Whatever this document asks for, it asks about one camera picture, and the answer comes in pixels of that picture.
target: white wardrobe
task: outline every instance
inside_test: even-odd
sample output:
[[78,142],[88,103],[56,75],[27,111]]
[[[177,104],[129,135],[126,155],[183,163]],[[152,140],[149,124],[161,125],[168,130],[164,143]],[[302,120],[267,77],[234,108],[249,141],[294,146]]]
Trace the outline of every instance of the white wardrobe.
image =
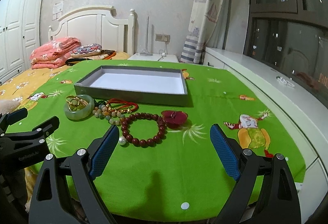
[[41,0],[0,0],[0,85],[29,69],[40,46]]

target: curtain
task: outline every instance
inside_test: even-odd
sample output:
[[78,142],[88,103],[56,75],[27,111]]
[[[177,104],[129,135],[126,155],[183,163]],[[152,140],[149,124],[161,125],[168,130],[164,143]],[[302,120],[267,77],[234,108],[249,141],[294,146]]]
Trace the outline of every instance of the curtain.
[[225,30],[227,22],[227,18],[222,12],[224,8],[227,8],[224,7],[224,2],[225,0],[194,0],[188,29],[189,34],[183,47],[181,62],[200,64],[206,46],[216,47],[214,44],[220,40],[223,42],[222,35],[220,36],[219,33],[221,26],[224,26]]

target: pink blanket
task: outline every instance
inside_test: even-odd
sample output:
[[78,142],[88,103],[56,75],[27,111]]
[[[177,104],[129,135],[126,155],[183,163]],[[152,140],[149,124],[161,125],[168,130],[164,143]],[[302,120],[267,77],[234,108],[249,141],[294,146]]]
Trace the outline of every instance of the pink blanket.
[[37,61],[34,65],[32,65],[32,69],[35,68],[59,68],[65,65],[65,61],[71,57],[71,53],[67,52],[59,58],[45,61]]
[[75,37],[63,37],[63,38],[58,38],[56,40],[52,40],[38,47],[37,49],[34,49],[31,53],[30,60],[31,59],[33,60],[33,58],[35,57],[43,56],[46,54],[53,54],[53,55],[65,54],[67,53],[67,51],[65,51],[65,53],[63,53],[63,51],[66,48],[76,43],[81,45],[80,40]]
[[33,50],[30,56],[32,69],[59,68],[70,58],[71,51],[79,46],[80,40],[74,37],[63,37],[48,42]]

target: white polka dot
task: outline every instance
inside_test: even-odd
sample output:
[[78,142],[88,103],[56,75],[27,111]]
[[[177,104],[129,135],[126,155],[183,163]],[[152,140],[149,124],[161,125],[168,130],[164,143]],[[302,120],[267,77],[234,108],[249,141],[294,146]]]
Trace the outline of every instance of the white polka dot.
[[181,208],[182,208],[183,210],[188,209],[188,208],[189,208],[189,203],[188,203],[188,202],[184,202],[184,203],[182,203],[182,204],[181,204]]

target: yellow floral bedsheet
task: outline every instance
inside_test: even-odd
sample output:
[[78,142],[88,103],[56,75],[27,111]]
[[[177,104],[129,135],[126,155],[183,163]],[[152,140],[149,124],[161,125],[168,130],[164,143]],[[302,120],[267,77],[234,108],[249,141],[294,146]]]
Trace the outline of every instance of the yellow floral bedsheet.
[[56,69],[28,69],[0,86],[0,99],[16,100],[22,103],[41,85],[69,68],[65,65]]

